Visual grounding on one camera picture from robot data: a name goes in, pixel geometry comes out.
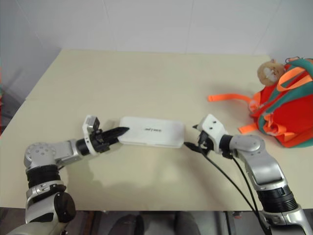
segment wire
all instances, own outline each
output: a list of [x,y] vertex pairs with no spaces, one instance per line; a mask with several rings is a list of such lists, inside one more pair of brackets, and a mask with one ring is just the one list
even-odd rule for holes
[[256,215],[256,211],[253,208],[253,206],[251,205],[251,203],[248,201],[247,197],[244,195],[244,193],[240,190],[240,188],[236,185],[236,183],[218,166],[216,165],[215,162],[213,162],[211,159],[209,159],[206,154],[204,153],[204,151],[202,150],[200,144],[199,144],[199,150],[202,153],[202,155],[205,157],[205,159],[207,159],[213,166],[215,166],[215,168],[217,170],[220,171],[220,173],[222,173],[231,183],[232,185],[236,188],[236,190],[238,190],[238,192],[241,194],[241,196],[244,198],[244,200],[248,203],[248,205],[250,206],[251,210],[253,211],[253,213]]
[[268,228],[262,223],[261,221],[261,218],[260,218],[260,213],[259,213],[259,210],[258,210],[258,207],[256,205],[256,202],[255,202],[255,199],[254,199],[254,195],[252,193],[252,190],[251,190],[251,187],[250,187],[250,184],[248,182],[248,179],[246,178],[246,175],[244,174],[244,171],[243,169],[241,168],[241,166],[239,165],[238,161],[235,159],[235,158],[232,158],[234,160],[234,162],[236,163],[237,167],[239,168],[243,178],[245,179],[245,182],[246,182],[246,185],[248,186],[248,189],[249,189],[249,192],[250,192],[250,195],[251,195],[251,198],[252,198],[252,201],[253,201],[253,204],[254,204],[254,207],[255,207],[255,215],[256,217],[258,218],[258,221],[259,221],[259,224],[263,230],[263,232],[265,234],[268,234]]

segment white wall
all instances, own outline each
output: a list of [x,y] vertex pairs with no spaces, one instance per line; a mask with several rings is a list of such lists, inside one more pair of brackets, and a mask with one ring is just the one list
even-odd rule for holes
[[1,0],[0,10],[2,82],[19,99],[60,48],[313,56],[313,0]]

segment floor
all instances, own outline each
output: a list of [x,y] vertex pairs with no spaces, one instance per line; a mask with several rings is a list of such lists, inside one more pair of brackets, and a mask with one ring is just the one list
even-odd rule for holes
[[[306,210],[313,227],[313,210]],[[121,217],[141,214],[145,224],[145,235],[174,235],[174,212],[164,211],[78,211],[68,226],[68,235],[107,235],[113,224]],[[221,211],[191,211],[201,235],[228,235],[225,213]],[[0,234],[7,234],[24,223],[24,209],[0,208]],[[232,235],[262,235],[258,222],[251,212],[241,213],[234,219]]]

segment plush toy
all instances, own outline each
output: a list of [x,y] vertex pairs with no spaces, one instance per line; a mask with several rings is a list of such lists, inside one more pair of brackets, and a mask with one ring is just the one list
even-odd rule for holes
[[274,59],[261,64],[258,68],[258,77],[260,82],[265,86],[274,85],[284,73],[284,66],[277,63]]

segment robotic arm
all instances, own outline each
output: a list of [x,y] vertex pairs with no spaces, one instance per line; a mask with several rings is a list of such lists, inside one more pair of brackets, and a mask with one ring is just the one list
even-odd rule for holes
[[230,136],[224,126],[211,114],[199,125],[201,131],[198,146],[186,142],[190,149],[208,154],[214,150],[226,158],[237,157],[245,163],[246,172],[263,206],[266,227],[272,234],[306,234],[313,231],[306,216],[291,192],[278,162],[266,151],[265,142],[258,136]]
[[8,235],[65,235],[68,222],[76,215],[72,197],[65,192],[59,169],[91,153],[108,151],[117,137],[129,130],[117,127],[103,132],[99,120],[87,116],[83,124],[84,138],[48,144],[34,143],[25,152],[24,165],[29,190],[26,192],[26,224]]

